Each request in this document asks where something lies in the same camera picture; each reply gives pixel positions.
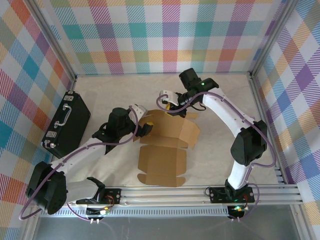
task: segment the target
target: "cardboard box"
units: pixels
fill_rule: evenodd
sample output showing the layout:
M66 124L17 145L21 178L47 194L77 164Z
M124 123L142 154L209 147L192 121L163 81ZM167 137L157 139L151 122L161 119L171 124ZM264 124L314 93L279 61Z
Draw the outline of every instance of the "cardboard box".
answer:
M145 173L137 175L141 183L165 187L179 187L185 183L184 177L178 177L187 170L187 152L181 148L196 145L200 129L191 120L197 116L188 113L182 118L150 110L140 120L140 125L153 123L151 133L140 138L141 144L147 144L140 148L139 154L138 169Z

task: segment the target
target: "plaid wall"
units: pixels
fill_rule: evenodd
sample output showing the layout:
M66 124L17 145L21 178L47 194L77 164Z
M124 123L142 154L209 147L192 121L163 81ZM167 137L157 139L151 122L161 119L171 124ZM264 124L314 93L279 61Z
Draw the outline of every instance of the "plaid wall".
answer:
M90 75L175 73L190 67L247 72L285 0L37 2L75 71Z
M254 69L254 67L255 67L255 65L257 63L257 60L259 59L262 50L264 49L266 43L268 42L271 33L273 32L274 28L276 27L276 22L277 22L278 18L280 17L282 11L284 10L284 7L285 7L287 2L288 2L288 0L281 0L281 3L280 3L278 9L276 10L276 12L274 14L274 16L272 18L272 21L271 21L268 29L266 30L266 32L265 32L265 34L264 34L264 36L263 36L263 38L262 38L262 40L261 40L261 42L259 44L259 47L258 47L257 51L254 54L254 57L253 57L253 60L251 62L251 65L250 65L250 67L248 69L248 72L251 72Z
M71 81L22 0L0 0L0 240L17 239L18 214L38 147Z
M257 84L290 183L320 239L320 0L301 0Z

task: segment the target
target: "table surface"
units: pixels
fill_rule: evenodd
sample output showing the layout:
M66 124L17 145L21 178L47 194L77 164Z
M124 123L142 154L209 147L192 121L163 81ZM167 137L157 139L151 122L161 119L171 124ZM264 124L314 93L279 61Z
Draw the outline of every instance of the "table surface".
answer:
M226 94L248 116L259 119L248 79L245 74L200 74L203 80L214 79ZM156 98L160 90L185 92L178 74L148 75L105 75L80 77L75 90L80 93L91 112L91 118L81 143L85 143L98 128L108 121L113 108L128 108L131 104L145 106L148 110L157 109ZM230 148L234 136L223 121L211 110L198 112L195 120L201 132L194 149L188 148L185 184L224 185L231 173L233 158ZM117 146L99 160L80 170L73 181L95 177L106 186L143 186L137 175L139 141ZM266 151L259 163L269 164L272 158ZM249 181L256 184L277 184L273 168L255 167Z

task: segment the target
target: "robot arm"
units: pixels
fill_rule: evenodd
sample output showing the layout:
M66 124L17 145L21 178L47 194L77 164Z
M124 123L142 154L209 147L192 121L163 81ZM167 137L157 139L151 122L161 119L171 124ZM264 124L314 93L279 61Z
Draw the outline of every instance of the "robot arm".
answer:
M187 92L181 94L167 90L161 91L159 96L163 96L161 100L162 103L167 104L166 109L174 111L179 110L196 95L206 92L206 94L201 94L194 98L190 105L192 106L198 102L203 103L219 116L235 137L234 143L230 149L231 155L234 158L234 163L231 174L225 181L225 192L229 198L232 199L247 186L246 178L248 178L248 171L250 171L251 163L260 158L262 153L267 149L267 143L251 125L243 121L243 118L258 127L265 135L267 135L267 126L262 120L255 122L253 118L247 116L238 109L226 97L219 88L219 85L211 78L201 80L192 68L181 73L179 77L184 87L187 89ZM243 118L240 118L233 109L240 112ZM183 118L186 116L186 113L186 108L180 112L169 112L171 115L179 115Z
M140 105L133 105L131 109L135 112L138 121L147 113L147 110ZM98 160L115 148L122 137L135 132L138 123L132 110L114 108L109 115L108 122L104 123L85 144L50 164L45 162L37 164L29 181L26 196L30 198L43 179L62 164L35 195L33 202L36 205L48 214L54 214L65 203L72 201L80 199L101 201L105 197L105 185L102 182L93 177L77 182L71 182L71 179L87 164ZM152 125L138 125L135 135L143 137L151 130Z

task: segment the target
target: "purple cable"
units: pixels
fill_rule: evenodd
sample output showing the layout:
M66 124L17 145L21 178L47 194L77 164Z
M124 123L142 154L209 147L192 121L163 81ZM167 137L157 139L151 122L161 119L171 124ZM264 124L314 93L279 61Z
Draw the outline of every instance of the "purple cable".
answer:
M85 218L83 216L80 216L78 213L76 213L69 205L69 203L66 204L68 206L68 208L70 209L70 211L76 215L78 218L82 219L82 220L85 220L85 221L88 221L88 222L91 222L91 220L89 220L88 218Z
M126 141L123 141L123 142L118 142L118 143L112 143L112 142L97 142L97 143L92 143L92 144L89 144L87 147L82 147L74 152L72 152L70 155L68 155L62 162L65 164L70 158L72 158L74 155L77 155L78 153L88 149L88 148L91 148L93 146L99 146L99 145L109 145L109 146L119 146L119 145L124 145L124 144L127 144L128 142L130 142L134 136L136 135L137 131L138 131L138 125L139 125L139 120L138 120L138 116L136 114L136 112L134 111L134 109L129 106L130 110L133 112L134 114L134 118L135 118L135 129L134 129L134 132L132 134L132 136L126 140ZM19 214L19 219L20 220L25 220L25 219L28 219L34 215L36 215L37 213L39 213L41 211L41 209L38 209L32 213L30 213L29 215L27 216L23 216L23 214L25 213L27 207L31 204L31 202L35 199L36 195L38 194L38 192L40 191L40 189L43 187L43 185L46 183L46 181L55 173L55 171L57 169L59 169L63 164L62 163L59 163L43 180L42 182L39 184L39 186L35 189L34 193L31 195L31 197L28 199L28 201L26 202L26 204L23 206L20 214Z
M197 93L196 95L194 95L194 96L186 103L186 105L184 105L183 107L181 107L181 108L179 108L179 109L177 109L177 110L167 110L167 109L163 108L163 107L159 104L159 101L160 101L163 97L168 97L167 94L163 94L163 95L160 95L160 96L156 99L156 105L157 105L158 108L160 108L162 111L165 111L165 112L167 112L167 113L173 113L173 114L175 114L175 113L178 113L178 112L186 109L186 108L192 103L192 101L193 101L195 98L197 98L197 97L199 97L199 96L201 96L201 95L211 95L211 96L214 96L214 97L220 99L222 102L225 102L225 103L229 106L229 108L231 108L231 109L239 116L239 118L242 119L243 122L245 122L246 124L249 124L251 127L253 127L253 128L261 135L261 137L262 137L263 140L266 142L266 144L269 146L270 152L271 152L271 156L272 156L272 163L269 164L269 165L263 165L263 164L260 164L260 163L252 163L251 166L250 166L250 168L249 168L249 170L248 170L248 172L247 172L247 174L246 174L246 176L245 176L245 178L244 178L245 181L248 180L249 175L250 175L250 173L251 173L251 171L252 171L252 167L258 166L258 167L262 167L262 168L271 168L271 167L273 167L274 165L276 165L276 161L277 161L277 159L276 159L276 153L275 153L275 150L274 150L272 144L271 144L270 141L268 140L268 138L263 134L262 131L260 131L259 128L257 128L257 127L256 127L254 124L252 124L251 122L249 122L228 100L226 100L224 97L220 96L219 94L216 94L216 93L210 92L210 91L199 92L199 93Z
M245 218L247 218L248 216L250 216L250 215L253 213L253 211L257 208L258 203L259 203L260 190L259 190L258 185L255 184L255 183L248 183L248 185L253 185L253 186L256 187L256 191L257 191L256 200L255 200L255 204L253 205L252 209L251 209L246 215L244 215L241 219L245 219Z

